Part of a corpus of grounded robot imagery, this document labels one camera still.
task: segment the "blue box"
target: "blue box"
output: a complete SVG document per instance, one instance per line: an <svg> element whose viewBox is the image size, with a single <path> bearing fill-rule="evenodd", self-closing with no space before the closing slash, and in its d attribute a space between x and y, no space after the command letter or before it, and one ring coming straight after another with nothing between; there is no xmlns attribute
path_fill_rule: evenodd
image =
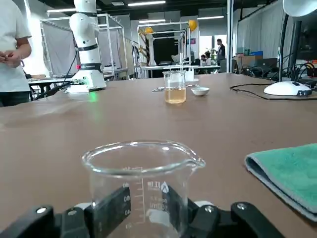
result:
<svg viewBox="0 0 317 238"><path fill-rule="evenodd" d="M250 53L251 56L263 56L263 51L254 51Z"/></svg>

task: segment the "green cloth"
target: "green cloth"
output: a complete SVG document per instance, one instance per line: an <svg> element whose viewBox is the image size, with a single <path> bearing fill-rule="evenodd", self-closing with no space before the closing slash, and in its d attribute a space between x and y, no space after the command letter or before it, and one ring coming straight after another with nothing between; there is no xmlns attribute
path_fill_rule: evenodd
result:
<svg viewBox="0 0 317 238"><path fill-rule="evenodd" d="M317 217L317 144L252 153L246 166L286 202Z"/></svg>

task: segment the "person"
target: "person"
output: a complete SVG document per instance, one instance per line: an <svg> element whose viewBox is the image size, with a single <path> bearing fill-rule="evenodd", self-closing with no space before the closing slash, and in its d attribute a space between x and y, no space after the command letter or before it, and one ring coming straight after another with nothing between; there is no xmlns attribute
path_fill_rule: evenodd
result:
<svg viewBox="0 0 317 238"><path fill-rule="evenodd" d="M218 39L217 40L217 45L219 45L218 51L217 52L217 64L220 66L220 61L226 59L226 49L224 45L222 44L222 40Z"/></svg>
<svg viewBox="0 0 317 238"><path fill-rule="evenodd" d="M206 53L205 53L205 56L206 56L206 65L211 65L211 58L210 58L210 52L209 51L207 51Z"/></svg>
<svg viewBox="0 0 317 238"><path fill-rule="evenodd" d="M29 57L31 34L12 0L0 0L0 107L29 101L30 87L21 66Z"/></svg>

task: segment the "ceiling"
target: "ceiling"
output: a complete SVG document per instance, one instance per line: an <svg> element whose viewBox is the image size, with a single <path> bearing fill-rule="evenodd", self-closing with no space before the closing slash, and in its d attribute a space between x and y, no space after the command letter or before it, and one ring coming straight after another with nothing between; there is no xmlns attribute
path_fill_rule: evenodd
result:
<svg viewBox="0 0 317 238"><path fill-rule="evenodd" d="M73 0L40 0L53 8L68 8L74 7ZM125 6L114 6L113 1L122 1ZM144 15L150 12L163 12L180 10L181 16L198 15L200 8L226 7L227 0L166 0L165 4L151 5L151 6L137 6L129 7L128 3L145 2L151 0L96 0L98 8L102 13L109 13L110 15ZM258 4L266 4L270 0L234 0L234 8L255 7Z"/></svg>

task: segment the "glass beaker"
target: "glass beaker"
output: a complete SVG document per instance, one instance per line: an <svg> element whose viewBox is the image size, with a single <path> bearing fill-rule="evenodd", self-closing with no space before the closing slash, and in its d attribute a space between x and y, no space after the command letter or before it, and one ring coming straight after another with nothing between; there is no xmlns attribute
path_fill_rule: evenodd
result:
<svg viewBox="0 0 317 238"><path fill-rule="evenodd" d="M185 74L183 71L166 71L164 75L165 101L171 104L186 101Z"/></svg>
<svg viewBox="0 0 317 238"><path fill-rule="evenodd" d="M96 238L179 238L188 225L187 182L206 164L169 141L132 141L83 156Z"/></svg>

